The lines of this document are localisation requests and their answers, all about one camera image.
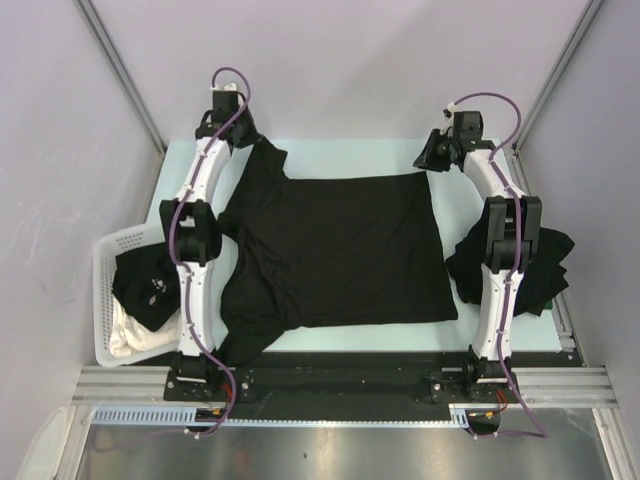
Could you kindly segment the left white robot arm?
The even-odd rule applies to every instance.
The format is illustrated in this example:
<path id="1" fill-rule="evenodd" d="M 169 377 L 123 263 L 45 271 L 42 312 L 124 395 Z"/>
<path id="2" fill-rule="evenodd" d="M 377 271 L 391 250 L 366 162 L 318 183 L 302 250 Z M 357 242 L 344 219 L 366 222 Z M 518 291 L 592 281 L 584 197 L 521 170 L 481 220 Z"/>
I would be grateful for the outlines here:
<path id="1" fill-rule="evenodd" d="M 187 176 L 175 196 L 160 203 L 165 245 L 178 275 L 181 327 L 178 352 L 213 358 L 210 286 L 222 250 L 222 232 L 211 206 L 233 152 L 254 144 L 259 134 L 249 111 L 250 94 L 235 83 L 213 87 L 212 106 L 196 128 L 196 147 Z"/>

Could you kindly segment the left aluminium frame rail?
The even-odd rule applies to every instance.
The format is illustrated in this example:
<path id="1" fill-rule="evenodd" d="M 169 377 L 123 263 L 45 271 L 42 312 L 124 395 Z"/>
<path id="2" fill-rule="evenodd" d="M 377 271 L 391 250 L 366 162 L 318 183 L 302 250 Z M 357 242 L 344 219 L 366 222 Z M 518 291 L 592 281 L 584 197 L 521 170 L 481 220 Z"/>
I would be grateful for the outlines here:
<path id="1" fill-rule="evenodd" d="M 163 403 L 166 366 L 84 367 L 72 403 L 75 405 L 154 405 Z"/>

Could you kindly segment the black shirt in basket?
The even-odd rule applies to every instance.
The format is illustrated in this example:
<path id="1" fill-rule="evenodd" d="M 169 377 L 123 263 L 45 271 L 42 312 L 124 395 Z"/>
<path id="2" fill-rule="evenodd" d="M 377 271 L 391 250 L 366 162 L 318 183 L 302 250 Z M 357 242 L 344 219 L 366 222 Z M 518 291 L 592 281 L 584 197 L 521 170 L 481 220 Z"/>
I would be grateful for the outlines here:
<path id="1" fill-rule="evenodd" d="M 116 257 L 112 293 L 125 312 L 151 332 L 180 308 L 179 277 L 164 243 L 139 247 Z"/>

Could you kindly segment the white plastic basket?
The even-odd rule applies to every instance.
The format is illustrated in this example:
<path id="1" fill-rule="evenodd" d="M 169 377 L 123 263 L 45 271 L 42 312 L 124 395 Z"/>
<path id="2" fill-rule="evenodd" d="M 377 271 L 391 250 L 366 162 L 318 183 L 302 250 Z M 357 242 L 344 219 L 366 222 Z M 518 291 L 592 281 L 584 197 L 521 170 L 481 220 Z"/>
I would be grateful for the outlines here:
<path id="1" fill-rule="evenodd" d="M 134 352 L 124 358 L 114 356 L 109 349 L 113 331 L 112 283 L 116 272 L 116 257 L 143 246 L 164 242 L 158 223 L 144 223 L 119 230 L 101 238 L 93 250 L 93 319 L 97 362 L 106 368 L 133 365 L 177 350 L 178 341 L 168 342 L 147 351 Z"/>

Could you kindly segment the stack of folded black shirts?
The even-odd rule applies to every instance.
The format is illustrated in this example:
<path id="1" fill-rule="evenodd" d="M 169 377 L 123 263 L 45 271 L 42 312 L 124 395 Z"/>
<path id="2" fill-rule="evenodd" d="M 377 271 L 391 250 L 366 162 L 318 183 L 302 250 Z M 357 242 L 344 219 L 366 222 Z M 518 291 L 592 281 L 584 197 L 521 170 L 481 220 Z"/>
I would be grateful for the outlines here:
<path id="1" fill-rule="evenodd" d="M 446 260 L 446 268 L 454 280 L 457 293 L 464 303 L 479 305 L 482 297 L 481 265 L 484 260 L 487 222 L 480 219 L 456 246 Z M 520 283 L 514 315 L 525 313 L 540 316 L 545 303 L 553 300 L 568 286 L 567 269 L 561 262 L 573 250 L 575 243 L 563 232 L 541 228 L 538 251 L 528 265 Z"/>

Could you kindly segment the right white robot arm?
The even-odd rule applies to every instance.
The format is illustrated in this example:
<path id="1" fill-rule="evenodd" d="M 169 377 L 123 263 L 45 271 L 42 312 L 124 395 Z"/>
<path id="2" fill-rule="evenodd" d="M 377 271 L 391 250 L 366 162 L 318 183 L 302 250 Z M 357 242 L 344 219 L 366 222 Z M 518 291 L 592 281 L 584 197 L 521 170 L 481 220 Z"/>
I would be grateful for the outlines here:
<path id="1" fill-rule="evenodd" d="M 538 249 L 542 203 L 517 187 L 496 162 L 497 147 L 483 138 L 478 111 L 444 110 L 414 166 L 445 172 L 457 166 L 484 200 L 480 320 L 461 376 L 463 393 L 484 401 L 511 378 L 510 329 L 525 271 Z"/>

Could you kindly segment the black printed t shirt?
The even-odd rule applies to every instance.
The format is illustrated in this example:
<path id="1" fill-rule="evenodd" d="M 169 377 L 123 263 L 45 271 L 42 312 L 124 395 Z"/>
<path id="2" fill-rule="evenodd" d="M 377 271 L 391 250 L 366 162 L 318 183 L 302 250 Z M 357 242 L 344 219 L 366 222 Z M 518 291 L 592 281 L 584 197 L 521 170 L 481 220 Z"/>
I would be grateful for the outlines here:
<path id="1" fill-rule="evenodd" d="M 238 249 L 221 295 L 224 363 L 300 327 L 457 318 L 425 174 L 291 179 L 286 159 L 257 142 L 218 218 Z"/>

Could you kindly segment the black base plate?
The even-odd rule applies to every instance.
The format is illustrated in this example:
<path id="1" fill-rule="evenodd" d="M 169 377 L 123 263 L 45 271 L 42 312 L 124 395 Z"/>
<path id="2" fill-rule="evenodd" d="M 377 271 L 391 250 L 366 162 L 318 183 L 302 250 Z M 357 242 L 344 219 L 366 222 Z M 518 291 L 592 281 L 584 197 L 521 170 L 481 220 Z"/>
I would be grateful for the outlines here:
<path id="1" fill-rule="evenodd" d="M 431 421 L 447 418 L 456 403 L 514 405 L 516 380 L 499 363 L 464 352 L 262 353 L 228 368 L 177 354 L 163 398 L 229 408 L 234 420 Z"/>

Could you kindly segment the aluminium frame rail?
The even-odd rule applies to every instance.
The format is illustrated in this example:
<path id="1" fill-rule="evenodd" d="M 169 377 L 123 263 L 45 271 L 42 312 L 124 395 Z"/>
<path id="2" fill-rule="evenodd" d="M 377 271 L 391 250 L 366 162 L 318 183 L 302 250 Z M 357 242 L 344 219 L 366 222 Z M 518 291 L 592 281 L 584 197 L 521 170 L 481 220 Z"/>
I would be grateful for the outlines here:
<path id="1" fill-rule="evenodd" d="M 516 368 L 519 391 L 530 408 L 616 408 L 604 367 Z"/>
<path id="2" fill-rule="evenodd" d="M 75 405 L 154 405 L 163 403 L 166 366 L 84 367 L 72 403 Z"/>

